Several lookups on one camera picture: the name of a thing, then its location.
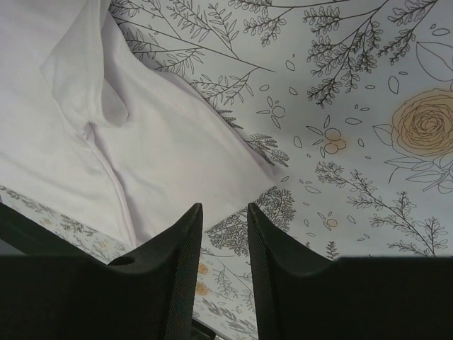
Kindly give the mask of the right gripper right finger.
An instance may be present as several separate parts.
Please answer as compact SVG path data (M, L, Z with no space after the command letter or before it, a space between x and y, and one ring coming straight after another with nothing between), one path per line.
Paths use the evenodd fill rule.
M335 261L247 209L260 339L451 339L448 257Z

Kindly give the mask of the white t shirt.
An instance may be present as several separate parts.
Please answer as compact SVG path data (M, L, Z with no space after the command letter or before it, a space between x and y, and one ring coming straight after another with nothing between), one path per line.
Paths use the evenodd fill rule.
M213 226L272 188L269 164L142 64L108 7L1 2L1 184L130 247L194 203Z

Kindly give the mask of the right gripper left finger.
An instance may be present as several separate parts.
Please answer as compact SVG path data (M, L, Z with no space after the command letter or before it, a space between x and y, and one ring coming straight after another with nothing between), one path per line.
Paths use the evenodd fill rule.
M74 246L1 257L2 339L189 339L203 210L110 263Z

